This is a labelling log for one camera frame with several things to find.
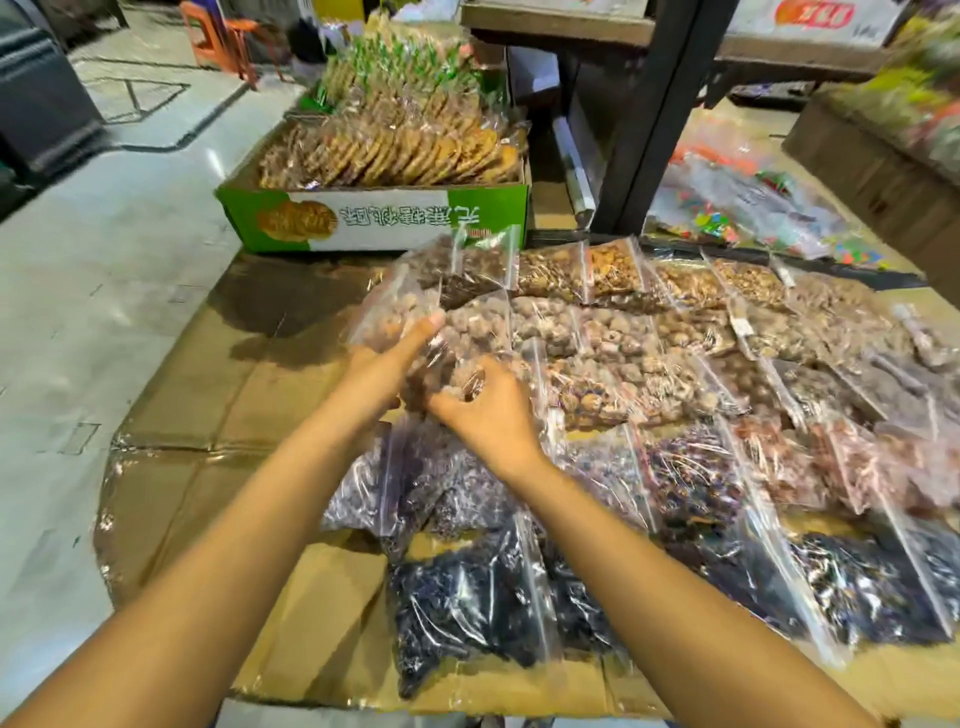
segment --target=wooden display box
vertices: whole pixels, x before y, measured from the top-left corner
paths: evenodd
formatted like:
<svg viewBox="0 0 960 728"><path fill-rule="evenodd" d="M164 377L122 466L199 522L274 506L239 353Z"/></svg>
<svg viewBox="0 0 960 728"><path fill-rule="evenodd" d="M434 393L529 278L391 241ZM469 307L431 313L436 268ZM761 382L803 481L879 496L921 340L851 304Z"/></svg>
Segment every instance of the wooden display box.
<svg viewBox="0 0 960 728"><path fill-rule="evenodd" d="M783 150L960 304L953 273L960 264L960 181L823 95L811 99Z"/></svg>

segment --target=orange chair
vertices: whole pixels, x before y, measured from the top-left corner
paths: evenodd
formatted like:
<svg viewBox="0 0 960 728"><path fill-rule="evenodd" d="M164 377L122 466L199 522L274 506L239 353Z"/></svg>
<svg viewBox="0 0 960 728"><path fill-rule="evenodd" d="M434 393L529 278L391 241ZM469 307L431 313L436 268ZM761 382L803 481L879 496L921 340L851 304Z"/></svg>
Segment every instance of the orange chair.
<svg viewBox="0 0 960 728"><path fill-rule="evenodd" d="M256 20L247 20L245 18L224 20L224 25L227 26L227 30L233 36L233 44L236 46L239 56L240 67L238 73L240 74L240 78L246 79L254 91L256 91L256 70L250 62L250 53L247 50L247 33L264 42L267 46L267 53L270 54L270 60L274 62L276 74L280 77L281 81L285 81L283 73L280 71L280 64L276 61L273 39L270 37L270 34L260 28L260 24Z"/></svg>
<svg viewBox="0 0 960 728"><path fill-rule="evenodd" d="M184 0L180 3L180 14L183 15L183 22L186 23L190 45L193 47L193 55L197 63L201 65L214 63L227 73L237 73L239 63L234 54L220 40L220 33L210 13L205 8ZM196 31L200 31L203 38L198 38Z"/></svg>

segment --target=green box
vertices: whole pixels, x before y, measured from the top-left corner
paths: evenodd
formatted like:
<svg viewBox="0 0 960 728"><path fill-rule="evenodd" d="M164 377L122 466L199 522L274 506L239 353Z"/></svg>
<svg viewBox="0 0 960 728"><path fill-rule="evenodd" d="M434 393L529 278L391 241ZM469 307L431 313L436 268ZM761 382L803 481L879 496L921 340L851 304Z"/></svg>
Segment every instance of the green box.
<svg viewBox="0 0 960 728"><path fill-rule="evenodd" d="M277 124L215 191L252 253L410 250L461 224L472 239L511 225L525 231L530 189L526 164L520 182L489 186L262 189L258 162L297 123L287 118Z"/></svg>

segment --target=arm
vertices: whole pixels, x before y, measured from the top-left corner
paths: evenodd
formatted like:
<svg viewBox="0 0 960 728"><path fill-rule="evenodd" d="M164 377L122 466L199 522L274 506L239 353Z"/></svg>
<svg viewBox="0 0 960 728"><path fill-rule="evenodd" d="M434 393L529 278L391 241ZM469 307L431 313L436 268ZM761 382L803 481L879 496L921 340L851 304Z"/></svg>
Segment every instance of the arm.
<svg viewBox="0 0 960 728"><path fill-rule="evenodd" d="M684 728L876 728L790 642L608 512L540 449L529 402L493 360L480 396L430 409L525 500Z"/></svg>
<svg viewBox="0 0 960 728"><path fill-rule="evenodd" d="M108 619L5 728L205 728L356 452L440 321L354 355L324 404L139 598Z"/></svg>

